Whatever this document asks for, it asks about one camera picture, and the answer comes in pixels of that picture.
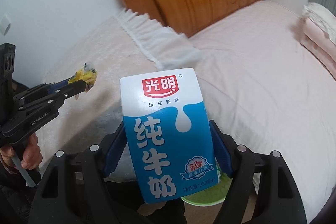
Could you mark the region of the person's left hand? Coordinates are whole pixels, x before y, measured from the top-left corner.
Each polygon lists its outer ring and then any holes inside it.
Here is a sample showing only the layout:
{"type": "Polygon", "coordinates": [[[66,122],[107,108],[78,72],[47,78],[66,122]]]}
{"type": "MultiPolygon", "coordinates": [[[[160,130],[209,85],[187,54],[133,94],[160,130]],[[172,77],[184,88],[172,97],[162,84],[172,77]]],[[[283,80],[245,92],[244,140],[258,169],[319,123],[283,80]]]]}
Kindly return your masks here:
{"type": "MultiPolygon", "coordinates": [[[[12,158],[14,157],[14,149],[11,145],[4,145],[1,148],[1,163],[2,165],[9,169],[14,166],[12,158]]],[[[33,170],[37,168],[42,162],[43,157],[41,154],[41,149],[38,146],[38,137],[36,133],[33,133],[27,139],[27,146],[23,153],[23,159],[21,160],[21,166],[24,169],[33,170]]]]}

